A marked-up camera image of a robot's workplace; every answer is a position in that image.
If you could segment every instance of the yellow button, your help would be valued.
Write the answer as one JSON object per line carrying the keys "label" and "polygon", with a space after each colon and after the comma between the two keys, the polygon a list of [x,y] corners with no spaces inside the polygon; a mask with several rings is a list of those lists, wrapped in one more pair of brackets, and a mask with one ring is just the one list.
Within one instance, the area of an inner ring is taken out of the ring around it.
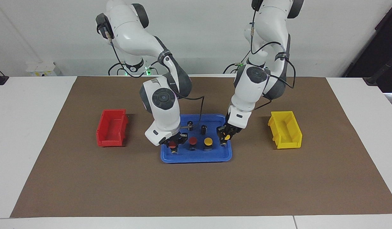
{"label": "yellow button", "polygon": [[207,145],[207,146],[213,145],[213,139],[205,138],[204,139],[204,144]]}

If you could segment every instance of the white wall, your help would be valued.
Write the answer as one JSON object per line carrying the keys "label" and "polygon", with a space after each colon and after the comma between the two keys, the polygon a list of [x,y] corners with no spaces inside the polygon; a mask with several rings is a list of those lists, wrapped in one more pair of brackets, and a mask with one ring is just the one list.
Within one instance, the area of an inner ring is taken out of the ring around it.
{"label": "white wall", "polygon": [[[25,62],[44,60],[54,61],[65,75],[107,74],[116,59],[95,29],[106,2],[0,0],[0,69],[26,75]],[[221,73],[248,52],[243,30],[252,18],[251,0],[132,3],[144,5],[147,30],[188,74]],[[298,75],[341,76],[391,7],[392,0],[306,0],[299,17],[287,22]]]}

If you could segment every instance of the red bin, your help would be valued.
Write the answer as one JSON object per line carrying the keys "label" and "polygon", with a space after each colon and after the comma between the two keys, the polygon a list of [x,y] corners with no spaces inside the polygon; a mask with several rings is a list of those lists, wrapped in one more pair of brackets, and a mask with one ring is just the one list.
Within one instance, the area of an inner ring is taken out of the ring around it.
{"label": "red bin", "polygon": [[122,146],[127,124],[126,109],[103,110],[97,128],[98,146]]}

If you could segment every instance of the blue tray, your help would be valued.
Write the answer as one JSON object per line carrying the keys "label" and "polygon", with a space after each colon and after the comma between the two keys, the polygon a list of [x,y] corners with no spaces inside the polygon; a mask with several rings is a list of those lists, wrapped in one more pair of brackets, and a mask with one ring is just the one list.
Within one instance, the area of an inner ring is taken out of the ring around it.
{"label": "blue tray", "polygon": [[[192,121],[197,123],[199,115],[197,114],[183,114],[180,116],[180,125],[187,126],[187,122]],[[181,132],[187,132],[188,138],[196,137],[196,150],[189,150],[189,141],[179,145],[177,153],[171,153],[171,150],[166,146],[161,146],[161,159],[166,163],[199,163],[199,162],[223,162],[228,161],[232,157],[231,143],[227,142],[226,146],[220,146],[220,140],[217,136],[216,128],[225,123],[225,116],[221,114],[202,114],[200,123],[193,128],[192,131],[188,129],[181,129]],[[202,125],[207,126],[205,135],[200,134]],[[204,139],[213,139],[213,148],[210,151],[204,151]]]}

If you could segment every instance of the red button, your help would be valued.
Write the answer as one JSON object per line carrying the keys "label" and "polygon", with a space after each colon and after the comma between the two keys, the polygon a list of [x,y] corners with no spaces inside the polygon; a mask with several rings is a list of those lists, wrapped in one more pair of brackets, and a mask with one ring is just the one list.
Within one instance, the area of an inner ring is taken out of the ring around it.
{"label": "red button", "polygon": [[197,143],[197,138],[196,137],[189,138],[189,144],[190,145],[196,145],[196,143]]}
{"label": "red button", "polygon": [[171,148],[171,149],[176,148],[176,143],[175,142],[169,142],[169,148]]}

